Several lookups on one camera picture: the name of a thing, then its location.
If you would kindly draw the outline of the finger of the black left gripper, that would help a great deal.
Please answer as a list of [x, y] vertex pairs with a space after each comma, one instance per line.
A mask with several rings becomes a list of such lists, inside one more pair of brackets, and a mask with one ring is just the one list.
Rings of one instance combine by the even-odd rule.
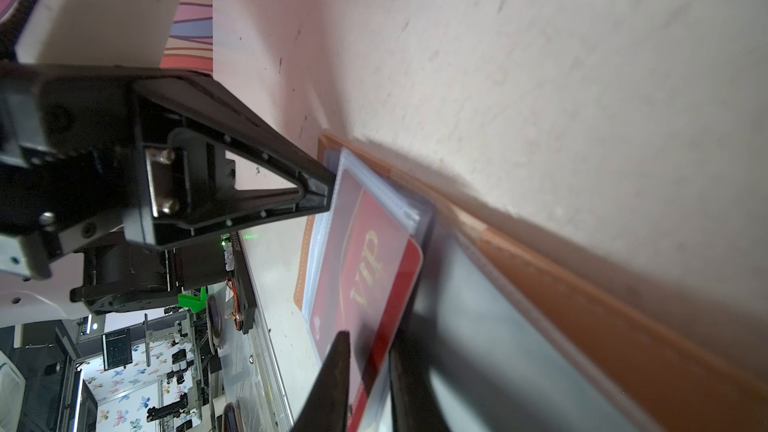
[[212, 77], [133, 82], [127, 241], [189, 245], [329, 210], [335, 174]]

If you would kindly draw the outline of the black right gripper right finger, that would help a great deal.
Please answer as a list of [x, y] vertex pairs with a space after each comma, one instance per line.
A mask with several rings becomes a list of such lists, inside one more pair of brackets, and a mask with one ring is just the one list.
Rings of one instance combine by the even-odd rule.
[[389, 352], [393, 430], [449, 431], [417, 351], [397, 336]]

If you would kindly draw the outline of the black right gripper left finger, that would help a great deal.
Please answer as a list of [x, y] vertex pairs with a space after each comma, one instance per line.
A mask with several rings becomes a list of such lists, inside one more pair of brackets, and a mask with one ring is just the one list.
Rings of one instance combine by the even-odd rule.
[[350, 333], [339, 331], [294, 421], [293, 432], [347, 430], [350, 359]]

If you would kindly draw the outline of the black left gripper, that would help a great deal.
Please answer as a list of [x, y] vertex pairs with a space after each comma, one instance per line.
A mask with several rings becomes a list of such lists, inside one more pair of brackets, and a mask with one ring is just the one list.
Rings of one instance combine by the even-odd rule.
[[1, 65], [1, 270], [48, 279], [51, 263], [120, 227], [141, 245], [126, 66]]

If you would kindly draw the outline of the brown leather card holder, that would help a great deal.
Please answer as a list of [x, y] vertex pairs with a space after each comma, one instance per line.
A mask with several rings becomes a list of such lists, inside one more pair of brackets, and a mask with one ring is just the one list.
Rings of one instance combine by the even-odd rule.
[[645, 430], [764, 431], [767, 384], [533, 251], [386, 160], [323, 133], [318, 159], [347, 148], [434, 204], [494, 287]]

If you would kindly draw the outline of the red VIP card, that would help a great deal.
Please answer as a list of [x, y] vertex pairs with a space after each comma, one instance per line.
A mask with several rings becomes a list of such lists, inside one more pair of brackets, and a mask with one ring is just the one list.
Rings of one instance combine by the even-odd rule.
[[357, 431], [423, 254], [348, 171], [341, 174], [333, 206], [309, 332], [321, 360], [339, 331], [349, 333], [347, 429]]

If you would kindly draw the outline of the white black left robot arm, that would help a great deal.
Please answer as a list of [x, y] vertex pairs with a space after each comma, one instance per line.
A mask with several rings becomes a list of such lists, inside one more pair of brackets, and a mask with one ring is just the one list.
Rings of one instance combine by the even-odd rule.
[[173, 303], [222, 239], [329, 210], [335, 175], [210, 75], [1, 66], [1, 317]]

